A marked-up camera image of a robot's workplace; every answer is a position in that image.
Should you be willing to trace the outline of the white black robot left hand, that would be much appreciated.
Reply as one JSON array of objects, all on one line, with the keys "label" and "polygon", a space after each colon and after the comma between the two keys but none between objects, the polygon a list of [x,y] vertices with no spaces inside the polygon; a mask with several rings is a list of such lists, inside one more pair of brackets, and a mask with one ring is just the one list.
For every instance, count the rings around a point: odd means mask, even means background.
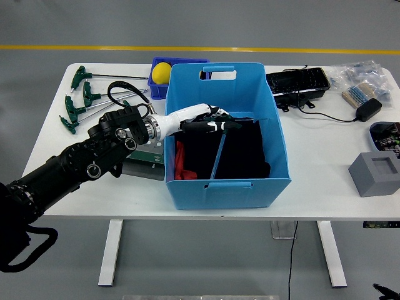
[{"label": "white black robot left hand", "polygon": [[157,140],[178,132],[213,133],[242,127],[222,108],[204,103],[185,107],[166,116],[152,116]]}]

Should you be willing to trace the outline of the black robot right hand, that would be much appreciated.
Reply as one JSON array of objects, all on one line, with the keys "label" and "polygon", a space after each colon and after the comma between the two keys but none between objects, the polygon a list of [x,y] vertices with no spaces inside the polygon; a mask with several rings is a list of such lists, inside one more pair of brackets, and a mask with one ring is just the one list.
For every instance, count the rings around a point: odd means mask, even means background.
[{"label": "black robot right hand", "polygon": [[378,297],[379,300],[399,300],[399,293],[396,291],[377,283],[374,283],[372,286],[375,290],[381,293],[381,296]]}]

